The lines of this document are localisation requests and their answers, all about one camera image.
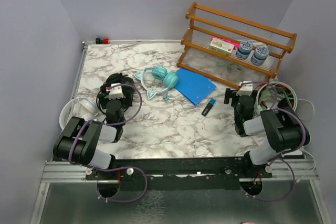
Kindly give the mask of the black blue headphones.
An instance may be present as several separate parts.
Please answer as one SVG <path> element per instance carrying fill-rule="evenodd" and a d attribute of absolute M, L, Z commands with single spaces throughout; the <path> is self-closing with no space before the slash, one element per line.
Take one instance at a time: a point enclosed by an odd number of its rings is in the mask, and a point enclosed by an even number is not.
<path fill-rule="evenodd" d="M 103 114 L 105 114 L 108 102 L 112 100 L 112 98 L 109 98 L 110 89 L 112 86 L 117 84 L 128 84 L 133 87 L 135 86 L 133 79 L 127 74 L 114 73 L 110 75 L 102 84 L 96 96 L 96 106 Z M 128 86 L 116 87 L 116 89 L 119 88 L 122 90 L 122 95 L 118 96 L 116 99 L 121 102 L 122 108 L 124 111 L 126 111 L 130 106 L 132 106 L 134 89 Z"/>

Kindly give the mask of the white over-ear headphones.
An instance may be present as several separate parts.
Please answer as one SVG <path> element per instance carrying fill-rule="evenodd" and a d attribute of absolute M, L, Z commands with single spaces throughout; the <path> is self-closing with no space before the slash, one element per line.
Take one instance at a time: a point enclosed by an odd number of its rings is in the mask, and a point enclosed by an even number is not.
<path fill-rule="evenodd" d="M 59 126 L 63 130 L 73 116 L 83 118 L 85 121 L 95 119 L 98 112 L 97 106 L 88 98 L 74 98 L 61 110 Z"/>

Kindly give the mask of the teal cat-ear headphones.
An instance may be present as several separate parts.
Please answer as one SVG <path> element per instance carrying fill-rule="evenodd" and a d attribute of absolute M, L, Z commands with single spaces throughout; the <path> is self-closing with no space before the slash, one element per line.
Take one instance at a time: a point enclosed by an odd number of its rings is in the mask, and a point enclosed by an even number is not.
<path fill-rule="evenodd" d="M 154 79 L 162 81 L 164 85 L 163 90 L 153 91 L 146 86 L 144 77 L 148 71 Z M 146 67 L 142 71 L 135 73 L 133 76 L 141 82 L 142 87 L 146 90 L 146 95 L 149 100 L 153 99 L 156 95 L 161 94 L 163 95 L 163 100 L 167 101 L 169 99 L 168 92 L 178 83 L 177 73 L 175 71 L 167 71 L 163 66 Z"/>

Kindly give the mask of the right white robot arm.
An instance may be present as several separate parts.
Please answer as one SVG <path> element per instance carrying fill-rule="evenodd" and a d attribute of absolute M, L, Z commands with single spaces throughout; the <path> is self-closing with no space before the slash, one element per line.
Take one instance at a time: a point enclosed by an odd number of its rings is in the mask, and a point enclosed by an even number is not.
<path fill-rule="evenodd" d="M 310 133 L 290 106 L 267 109 L 254 116 L 257 92 L 241 95 L 227 88 L 224 103 L 234 109 L 234 126 L 241 136 L 265 133 L 266 140 L 257 148 L 247 151 L 243 156 L 241 171 L 246 177 L 254 177 L 260 166 L 269 161 L 298 150 L 310 143 Z"/>

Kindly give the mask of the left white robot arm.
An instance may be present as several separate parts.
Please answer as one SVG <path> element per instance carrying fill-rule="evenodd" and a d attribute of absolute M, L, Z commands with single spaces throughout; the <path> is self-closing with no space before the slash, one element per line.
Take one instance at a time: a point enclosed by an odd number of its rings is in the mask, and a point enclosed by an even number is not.
<path fill-rule="evenodd" d="M 134 91 L 127 95 L 118 93 L 117 99 L 106 99 L 103 109 L 106 111 L 106 123 L 86 121 L 73 116 L 61 132 L 53 148 L 53 158 L 98 169 L 99 175 L 110 179 L 115 175 L 115 156 L 97 149 L 98 142 L 116 143 L 123 134 L 125 125 L 124 111 L 131 105 Z"/>

